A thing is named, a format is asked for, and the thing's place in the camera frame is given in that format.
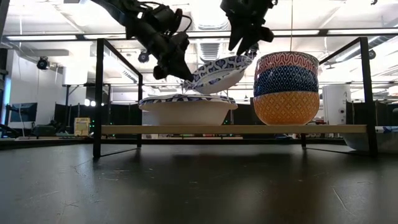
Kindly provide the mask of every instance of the security camera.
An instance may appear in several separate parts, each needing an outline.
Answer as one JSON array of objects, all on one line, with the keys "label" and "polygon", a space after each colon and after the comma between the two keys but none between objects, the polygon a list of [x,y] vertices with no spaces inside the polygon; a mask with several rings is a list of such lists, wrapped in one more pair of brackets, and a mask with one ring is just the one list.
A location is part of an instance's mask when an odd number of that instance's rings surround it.
[{"label": "security camera", "polygon": [[149,53],[146,50],[141,50],[138,56],[138,61],[141,63],[147,63],[149,61]]},{"label": "security camera", "polygon": [[48,70],[50,68],[49,58],[41,56],[40,60],[37,62],[37,68],[40,70]]},{"label": "security camera", "polygon": [[369,59],[372,60],[376,57],[376,52],[374,50],[369,51]]}]

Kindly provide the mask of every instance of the white wall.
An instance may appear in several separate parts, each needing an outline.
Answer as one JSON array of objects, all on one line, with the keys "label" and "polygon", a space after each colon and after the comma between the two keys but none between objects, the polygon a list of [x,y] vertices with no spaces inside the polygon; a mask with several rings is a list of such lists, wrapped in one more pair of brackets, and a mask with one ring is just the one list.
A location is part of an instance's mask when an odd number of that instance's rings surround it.
[{"label": "white wall", "polygon": [[[75,89],[75,87],[73,87],[73,86],[70,87],[68,104],[73,105],[73,106],[77,105],[78,103],[81,105],[84,105],[85,99],[86,99],[86,87],[78,87],[78,88],[76,88],[76,90],[73,90],[73,89]],[[65,104],[65,97],[66,97],[66,95],[63,97],[62,104]]]},{"label": "white wall", "polygon": [[[41,71],[36,63],[19,57],[15,50],[8,53],[11,94],[9,104],[37,103],[36,124],[48,124],[54,116],[55,104],[65,103],[66,88],[62,87],[63,75],[52,70]],[[23,127],[20,122],[9,123],[11,128]],[[31,123],[25,122],[25,128]]]}]

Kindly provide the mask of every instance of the yellow box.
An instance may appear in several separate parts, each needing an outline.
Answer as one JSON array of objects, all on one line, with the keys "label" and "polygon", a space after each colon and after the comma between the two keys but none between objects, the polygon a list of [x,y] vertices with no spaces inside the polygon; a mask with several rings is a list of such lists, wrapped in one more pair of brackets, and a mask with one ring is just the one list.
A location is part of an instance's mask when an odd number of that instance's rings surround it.
[{"label": "yellow box", "polygon": [[75,136],[88,136],[90,133],[90,118],[75,118]]}]

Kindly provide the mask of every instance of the table surface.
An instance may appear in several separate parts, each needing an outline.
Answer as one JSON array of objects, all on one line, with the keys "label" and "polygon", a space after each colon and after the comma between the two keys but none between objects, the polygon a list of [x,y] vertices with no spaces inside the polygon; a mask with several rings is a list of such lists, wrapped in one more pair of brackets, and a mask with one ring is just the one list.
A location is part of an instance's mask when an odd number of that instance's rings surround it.
[{"label": "table surface", "polygon": [[102,134],[365,133],[366,125],[102,125]]},{"label": "table surface", "polygon": [[151,145],[94,161],[91,149],[0,151],[0,223],[398,223],[394,156]]}]

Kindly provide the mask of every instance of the stacked bowls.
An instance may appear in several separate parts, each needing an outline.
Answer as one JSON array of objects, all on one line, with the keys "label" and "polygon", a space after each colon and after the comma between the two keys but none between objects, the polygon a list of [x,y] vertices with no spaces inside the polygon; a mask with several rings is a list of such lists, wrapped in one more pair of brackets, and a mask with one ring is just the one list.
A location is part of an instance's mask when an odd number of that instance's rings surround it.
[{"label": "stacked bowls", "polygon": [[254,109],[268,125],[304,125],[319,109],[319,61],[301,52],[261,57],[254,77]]}]

